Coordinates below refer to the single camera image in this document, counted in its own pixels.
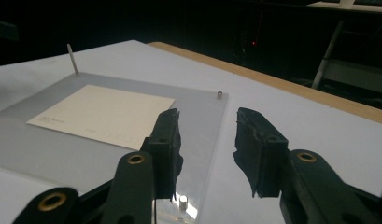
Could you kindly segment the metal frame leg pin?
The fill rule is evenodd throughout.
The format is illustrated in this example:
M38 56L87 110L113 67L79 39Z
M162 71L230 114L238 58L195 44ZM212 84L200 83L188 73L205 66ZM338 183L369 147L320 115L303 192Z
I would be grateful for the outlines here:
M67 50L68 50L68 54L69 54L71 63L72 63L73 68L74 68L74 74L75 74L76 77L78 77L78 75L79 75L78 67L77 67L77 63L76 63L76 60L75 60L75 57L74 57L74 53L73 53L72 47L71 47L70 44L66 44L66 46L67 46Z

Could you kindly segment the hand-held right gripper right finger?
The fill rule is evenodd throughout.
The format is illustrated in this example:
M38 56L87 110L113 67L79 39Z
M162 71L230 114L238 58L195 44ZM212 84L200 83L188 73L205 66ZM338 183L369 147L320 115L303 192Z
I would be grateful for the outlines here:
M382 224L382 199L346 184L319 154L289 141L259 112L237 111L234 161L253 196L278 198L286 224Z

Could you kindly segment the white table sheet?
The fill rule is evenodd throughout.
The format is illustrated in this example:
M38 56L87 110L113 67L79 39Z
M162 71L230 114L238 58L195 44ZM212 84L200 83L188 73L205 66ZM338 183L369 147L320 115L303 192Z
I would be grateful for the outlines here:
M240 107L261 112L290 147L317 152L348 184L374 195L382 192L382 110L163 42L120 42L74 57L82 72L228 93L198 224L283 221L277 199L252 197L233 161ZM0 110L73 71L68 55L0 66Z

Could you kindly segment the picture postcard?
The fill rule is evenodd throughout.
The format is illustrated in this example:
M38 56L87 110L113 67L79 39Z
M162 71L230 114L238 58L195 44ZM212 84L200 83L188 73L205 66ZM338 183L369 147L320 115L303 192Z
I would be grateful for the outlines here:
M173 98L87 85L29 124L138 150Z

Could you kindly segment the white metal stand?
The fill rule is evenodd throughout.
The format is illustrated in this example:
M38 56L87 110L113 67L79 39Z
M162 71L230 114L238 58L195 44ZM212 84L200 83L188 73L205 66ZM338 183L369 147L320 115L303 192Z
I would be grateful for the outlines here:
M339 60L332 56L345 24L343 20L340 20L335 26L312 82L312 88L318 89L322 86L323 81L330 80L351 87L382 93L382 68Z

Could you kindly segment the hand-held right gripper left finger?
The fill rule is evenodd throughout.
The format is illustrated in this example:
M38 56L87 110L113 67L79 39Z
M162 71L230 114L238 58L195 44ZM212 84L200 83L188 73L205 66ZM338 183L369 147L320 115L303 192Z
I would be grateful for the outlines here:
M120 159L101 224L156 224L156 202L175 198L182 169L178 120L177 109L162 112L141 149Z

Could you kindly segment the clear acrylic picture frame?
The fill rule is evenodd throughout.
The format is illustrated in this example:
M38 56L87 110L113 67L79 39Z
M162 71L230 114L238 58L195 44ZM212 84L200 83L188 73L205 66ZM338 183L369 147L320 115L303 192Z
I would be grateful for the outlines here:
M178 200L159 200L159 220L194 224L204 198L219 126L228 97L142 81L92 74L69 76L27 99L0 111L0 168L72 187L86 193L112 179L121 156L129 148L114 146L69 133L36 127L30 119L87 85L134 91L173 99L179 112L182 171L177 197L187 197L185 211Z

